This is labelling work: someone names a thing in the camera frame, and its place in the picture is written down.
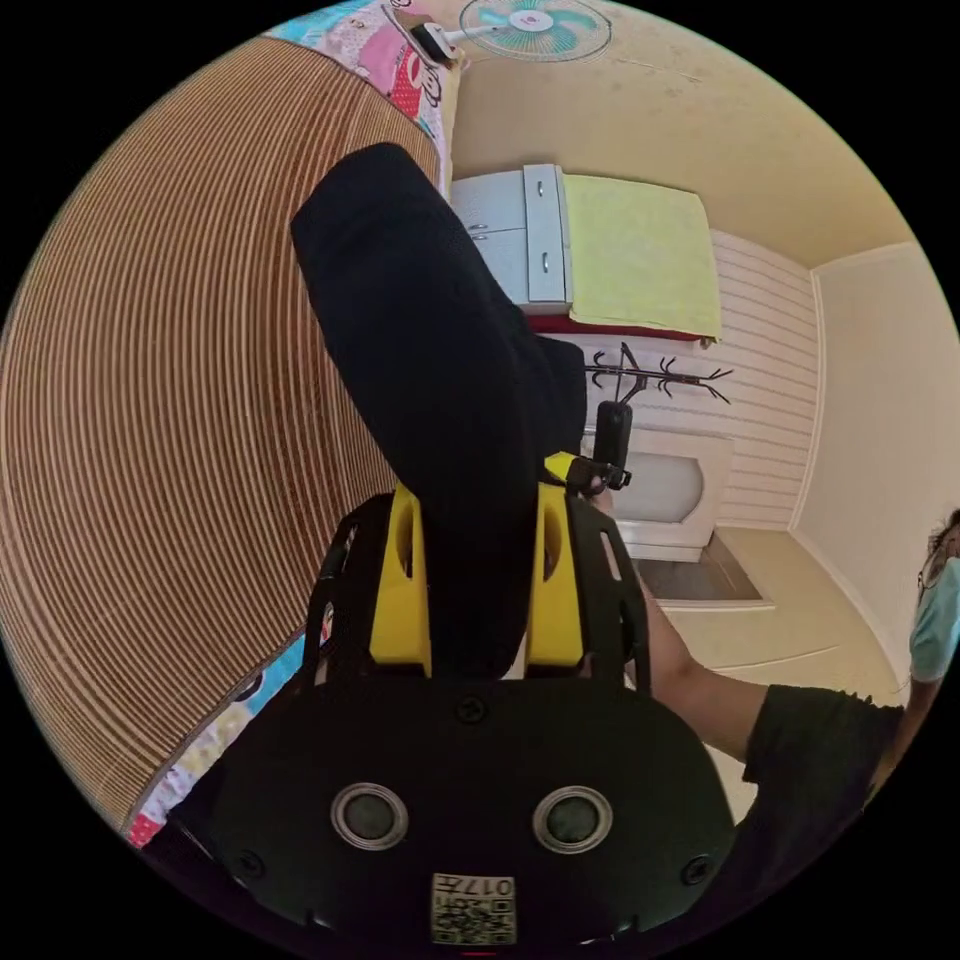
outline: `screw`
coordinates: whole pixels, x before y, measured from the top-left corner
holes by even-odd
[[[237,866],[252,880],[257,880],[264,874],[263,861],[252,850],[240,851]]]
[[[688,886],[695,887],[703,883],[713,872],[713,862],[709,857],[694,857],[680,871],[680,879]]]
[[[479,697],[464,697],[457,704],[457,719],[461,723],[479,723],[487,715],[487,707]]]

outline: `qr code label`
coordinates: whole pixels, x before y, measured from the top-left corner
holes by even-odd
[[[504,946],[517,942],[513,877],[433,875],[433,942]]]

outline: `yellow bracket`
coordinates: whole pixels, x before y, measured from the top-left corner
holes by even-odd
[[[432,670],[427,566],[420,502],[397,485],[370,637],[370,654],[384,666],[420,664]]]
[[[571,454],[558,453],[548,457],[545,466],[565,483],[575,459]],[[583,658],[583,636],[564,487],[539,485],[534,550],[527,665],[575,667]]]

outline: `yellow towel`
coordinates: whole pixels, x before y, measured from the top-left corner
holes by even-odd
[[[720,339],[720,294],[703,203],[649,183],[564,174],[580,323]]]

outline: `red cloth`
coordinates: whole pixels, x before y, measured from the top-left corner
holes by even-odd
[[[569,317],[528,316],[527,322],[534,333],[606,333],[621,337],[656,337],[660,340],[699,340],[695,333],[680,333],[676,330],[652,330],[650,327],[626,327],[577,323]]]

